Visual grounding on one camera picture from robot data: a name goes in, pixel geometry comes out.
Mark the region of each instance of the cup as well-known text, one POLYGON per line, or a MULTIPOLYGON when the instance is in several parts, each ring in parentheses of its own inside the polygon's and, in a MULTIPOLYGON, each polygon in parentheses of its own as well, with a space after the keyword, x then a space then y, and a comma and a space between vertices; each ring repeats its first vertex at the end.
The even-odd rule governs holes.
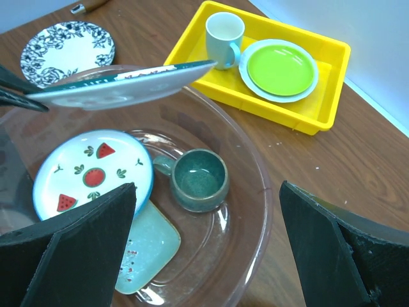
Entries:
POLYGON ((191 212, 216 209, 229 191, 226 164, 207 149, 189 150, 177 160, 159 155, 153 160, 153 166, 169 176, 173 196, 191 212))
POLYGON ((244 29, 243 20, 232 13, 219 12, 207 19, 207 55, 209 59, 217 61, 216 69, 238 66, 244 29))

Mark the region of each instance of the yellow tray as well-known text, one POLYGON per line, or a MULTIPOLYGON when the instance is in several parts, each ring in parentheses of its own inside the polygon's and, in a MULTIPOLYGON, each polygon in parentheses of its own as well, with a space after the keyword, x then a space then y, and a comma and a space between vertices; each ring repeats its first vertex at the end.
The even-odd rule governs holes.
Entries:
POLYGON ((334 124, 350 46, 316 33, 283 24, 214 1, 202 3, 167 57, 165 65, 207 59, 206 19, 217 12, 231 12, 243 19, 242 51, 258 40, 269 38, 293 42, 316 60, 318 85, 306 98, 290 104, 269 102, 254 94, 242 81, 237 68, 212 70, 192 85, 211 99, 250 112, 292 129, 314 135, 334 124))

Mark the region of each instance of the dark green mug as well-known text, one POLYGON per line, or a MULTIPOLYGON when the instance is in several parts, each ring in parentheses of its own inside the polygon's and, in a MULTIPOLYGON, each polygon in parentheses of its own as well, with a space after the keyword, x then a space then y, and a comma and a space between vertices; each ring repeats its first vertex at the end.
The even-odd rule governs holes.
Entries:
POLYGON ((191 212, 209 212, 224 201, 229 174, 223 159, 207 149, 193 149, 173 160, 159 155, 153 166, 169 176, 178 203, 191 212))

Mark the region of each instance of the mug handle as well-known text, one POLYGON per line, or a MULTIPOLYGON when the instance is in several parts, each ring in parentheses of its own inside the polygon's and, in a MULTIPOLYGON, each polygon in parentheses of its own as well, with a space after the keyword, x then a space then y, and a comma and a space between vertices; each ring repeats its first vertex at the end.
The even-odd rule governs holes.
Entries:
POLYGON ((229 44, 229 47, 231 48, 231 50, 233 50, 233 53, 235 54, 235 59, 232 64, 227 64, 226 68, 236 67, 240 62, 240 48, 233 42, 229 44))
POLYGON ((172 169, 175 160, 166 157, 165 155, 159 155, 153 160, 153 167, 160 171, 162 174, 170 177, 172 175, 172 169))

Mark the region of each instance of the brown wood surface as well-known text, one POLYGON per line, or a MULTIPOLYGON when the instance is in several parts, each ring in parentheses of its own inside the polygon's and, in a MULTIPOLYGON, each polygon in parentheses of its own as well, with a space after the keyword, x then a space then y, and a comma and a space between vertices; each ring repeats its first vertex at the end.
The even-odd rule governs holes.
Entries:
MULTIPOLYGON (((221 2, 261 14, 247 0, 221 2)), ((113 0, 79 17, 70 13, 69 6, 2 34, 0 62, 22 76, 20 53, 28 40, 57 22, 79 19, 111 33, 117 46, 115 63, 161 65, 200 4, 200 0, 113 0)), ((409 231, 409 139, 346 85, 334 127, 314 137, 221 106, 265 157, 275 192, 270 243, 240 307, 305 306, 279 206, 283 180, 379 223, 409 231)))

